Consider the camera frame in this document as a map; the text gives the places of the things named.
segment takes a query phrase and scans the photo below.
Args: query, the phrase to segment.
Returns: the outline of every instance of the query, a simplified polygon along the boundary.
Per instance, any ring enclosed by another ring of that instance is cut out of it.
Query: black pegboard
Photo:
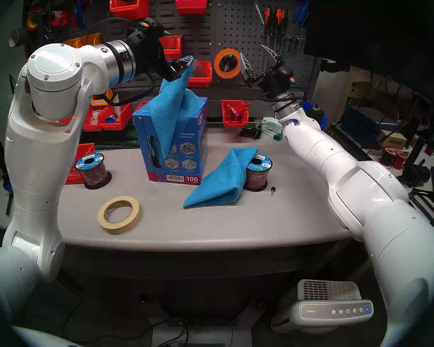
[[[291,22],[292,15],[297,6],[298,0],[259,0],[259,8],[262,15],[265,7],[283,7],[289,10],[287,36],[300,38],[293,52],[288,52],[288,40],[284,40],[282,56],[286,65],[294,71],[296,86],[293,91],[309,92],[316,83],[318,72],[313,74],[314,57],[304,55],[305,28],[300,29]],[[223,48],[234,48],[243,52],[257,73],[261,72],[264,50],[260,44],[266,44],[266,38],[262,35],[263,26],[256,12],[252,0],[208,0],[207,14],[205,16],[180,16],[177,13],[175,0],[151,0],[150,17],[160,21],[165,29],[172,35],[183,36],[183,54],[192,55],[195,59],[211,61]],[[125,39],[128,34],[129,23],[110,20],[93,25],[105,18],[114,17],[109,11],[109,0],[92,0],[86,10],[86,29],[80,30],[77,27],[68,30],[64,39],[75,38],[87,33],[100,32],[103,42],[115,39]],[[269,47],[273,48],[274,39],[270,39]],[[281,43],[277,38],[276,51]],[[156,87],[159,88],[161,79],[156,78]],[[117,88],[119,91],[141,90],[149,86],[146,77],[140,76],[135,80],[123,83]],[[200,95],[216,96],[229,89],[244,89],[245,99],[258,99],[260,90],[256,87],[248,89],[241,76],[229,80],[221,79],[213,70],[212,82],[209,88],[200,88]]]

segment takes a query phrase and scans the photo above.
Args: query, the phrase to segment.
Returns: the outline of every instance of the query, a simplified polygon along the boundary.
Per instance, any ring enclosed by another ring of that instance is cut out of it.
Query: wire spool
[[[405,160],[407,160],[406,155],[398,151],[396,157],[394,158],[394,161],[392,162],[392,167],[397,170],[402,170],[402,166]]]
[[[391,148],[384,148],[384,154],[380,157],[379,161],[386,169],[390,169],[396,156],[397,153],[395,150]]]
[[[267,185],[268,172],[272,168],[272,161],[265,155],[256,154],[246,167],[246,183],[244,189],[250,192],[261,192]]]
[[[214,58],[214,69],[222,78],[236,77],[241,71],[240,54],[231,48],[224,48]]]
[[[112,175],[106,171],[104,159],[103,154],[94,153],[83,156],[77,161],[75,167],[84,177],[84,185],[87,189],[99,189],[111,181]]]

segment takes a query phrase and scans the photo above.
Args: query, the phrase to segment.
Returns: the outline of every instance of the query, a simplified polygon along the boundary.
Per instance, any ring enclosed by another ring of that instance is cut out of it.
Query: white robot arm
[[[58,229],[58,202],[72,168],[93,94],[146,73],[179,78],[190,60],[170,64],[158,40],[159,22],[146,18],[126,41],[79,49],[48,44],[21,70],[8,115],[5,162],[14,192],[12,221],[0,248],[0,305],[10,319],[39,281],[54,280],[64,241]],[[58,120],[73,115],[68,125]]]
[[[397,344],[434,298],[434,228],[408,205],[408,194],[397,179],[375,161],[357,161],[320,130],[288,93],[292,71],[281,57],[272,70],[254,77],[241,57],[243,78],[261,80],[262,100],[284,126],[294,153],[328,183],[328,204],[342,227],[365,243],[387,310],[382,346]]]

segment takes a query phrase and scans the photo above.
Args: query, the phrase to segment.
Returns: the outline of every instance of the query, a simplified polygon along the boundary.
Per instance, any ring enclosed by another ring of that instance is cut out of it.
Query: folded blue towel
[[[172,142],[204,105],[200,98],[186,89],[193,67],[191,58],[192,62],[183,75],[173,82],[162,80],[159,94],[148,103],[164,159],[169,155]]]
[[[230,204],[236,201],[246,182],[246,166],[257,153],[257,148],[232,148],[212,173],[205,176],[186,198],[183,207]]]

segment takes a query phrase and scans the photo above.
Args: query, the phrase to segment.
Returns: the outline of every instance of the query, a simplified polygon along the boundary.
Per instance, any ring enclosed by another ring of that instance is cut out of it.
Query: black monitor
[[[304,53],[388,77],[434,102],[434,0],[310,0]]]

